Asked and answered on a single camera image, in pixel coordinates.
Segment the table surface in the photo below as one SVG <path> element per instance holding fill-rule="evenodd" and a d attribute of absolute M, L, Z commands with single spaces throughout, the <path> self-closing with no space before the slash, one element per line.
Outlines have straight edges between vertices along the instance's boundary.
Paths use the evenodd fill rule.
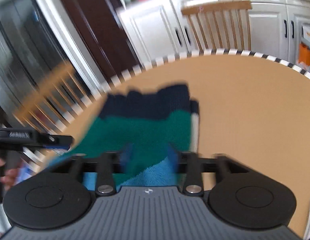
<path fill-rule="evenodd" d="M 310 205 L 310 79 L 277 62 L 210 55 L 166 63 L 113 88 L 155 92 L 186 82 L 199 101 L 199 153 L 224 153 L 288 186 L 297 208 L 289 227 L 303 236 Z M 64 131 L 76 142 L 100 111 L 102 96 Z M 204 176 L 205 189 L 213 185 Z"/>

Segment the striped table trim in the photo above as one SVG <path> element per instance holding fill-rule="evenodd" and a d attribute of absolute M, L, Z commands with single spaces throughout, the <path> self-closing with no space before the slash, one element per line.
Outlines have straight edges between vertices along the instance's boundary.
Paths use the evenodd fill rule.
<path fill-rule="evenodd" d="M 204 50 L 204 52 L 194 50 L 191 53 L 182 52 L 179 54 L 174 54 L 174 55 L 156 58 L 155 60 L 153 60 L 151 62 L 143 63 L 142 66 L 139 66 L 139 65 L 134 66 L 131 71 L 124 70 L 124 71 L 122 71 L 121 75 L 119 75 L 119 76 L 115 75 L 111 78 L 110 82 L 104 82 L 102 84 L 103 92 L 108 93 L 112 88 L 117 87 L 121 83 L 131 79 L 133 76 L 137 76 L 144 71 L 148 71 L 152 68 L 159 67 L 165 63 L 174 62 L 174 61 L 189 58 L 189 57 L 199 57 L 202 55 L 222 55 L 222 54 L 253 56 L 253 57 L 264 58 L 266 60 L 278 62 L 284 66 L 292 68 L 295 71 L 302 74 L 303 76 L 310 79 L 310 72 L 308 72 L 308 71 L 302 69 L 301 67 L 294 65 L 294 64 L 292 64 L 286 60 L 283 60 L 283 59 L 280 59 L 277 57 L 273 57 L 271 55 L 266 55 L 266 54 L 259 53 L 259 52 L 252 52 L 250 50 L 237 50 L 237 49 L 229 49 L 229 50 L 228 49 L 216 49 L 216 50 L 212 50 L 212 49 L 206 49 L 206 50 Z"/>

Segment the wooden chair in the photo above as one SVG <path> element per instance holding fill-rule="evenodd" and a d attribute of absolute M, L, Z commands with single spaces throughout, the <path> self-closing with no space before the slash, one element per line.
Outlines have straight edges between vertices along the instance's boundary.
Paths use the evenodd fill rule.
<path fill-rule="evenodd" d="M 64 116 L 77 116 L 74 106 L 86 108 L 83 101 L 88 98 L 85 90 L 75 77 L 75 69 L 68 61 L 60 63 L 23 101 L 22 106 L 14 113 L 23 125 L 30 125 L 38 131 L 60 133 L 69 125 Z"/>
<path fill-rule="evenodd" d="M 248 10 L 249 9 L 252 9 L 250 1 L 232 1 L 232 2 L 200 4 L 200 5 L 196 5 L 196 6 L 182 8 L 181 11 L 182 11 L 182 15 L 187 16 L 188 21 L 189 21 L 191 28 L 193 30 L 197 45 L 199 47 L 199 50 L 201 52 L 203 52 L 203 48 L 202 48 L 202 45 L 201 45 L 200 40 L 199 40 L 199 34 L 196 31 L 196 28 L 194 26 L 194 22 L 193 22 L 191 16 L 196 17 L 197 24 L 198 24 L 200 33 L 202 35 L 206 49 L 208 49 L 208 43 L 207 43 L 207 39 L 205 37 L 204 27 L 203 27 L 202 21 L 207 26 L 213 49 L 216 49 L 213 31 L 211 28 L 211 23 L 209 22 L 209 19 L 207 17 L 209 13 L 211 13 L 213 16 L 213 21 L 215 24 L 220 48 L 231 49 L 229 32 L 228 32 L 228 28 L 227 28 L 227 21 L 225 20 L 225 15 L 226 15 L 226 13 L 228 13 L 229 18 L 230 18 L 230 23 L 231 23 L 231 30 L 232 30 L 232 34 L 233 34 L 233 39 L 234 39 L 234 48 L 237 49 L 238 46 L 237 46 L 237 39 L 236 39 L 236 31 L 235 31 L 235 24 L 234 24 L 233 13 L 232 13 L 232 11 L 234 10 L 236 18 L 237 18 L 237 24 L 239 27 L 241 47 L 242 47 L 242 49 L 244 49 L 244 31 L 243 31 L 243 24 L 242 24 L 242 17 L 241 17 L 240 10 L 245 10 L 246 22 L 247 22 L 248 50 L 251 50 L 251 35 L 250 35 L 250 26 L 249 26 L 249 18 L 248 18 Z M 225 46 L 226 44 L 222 43 L 222 38 L 221 38 L 222 33 L 220 32 L 220 27 L 218 26 L 218 23 L 217 23 L 218 21 L 216 19 L 216 12 L 219 12 L 221 15 L 221 18 L 222 18 L 223 28 L 224 28 L 224 32 L 225 32 L 225 36 L 226 36 L 227 47 Z"/>

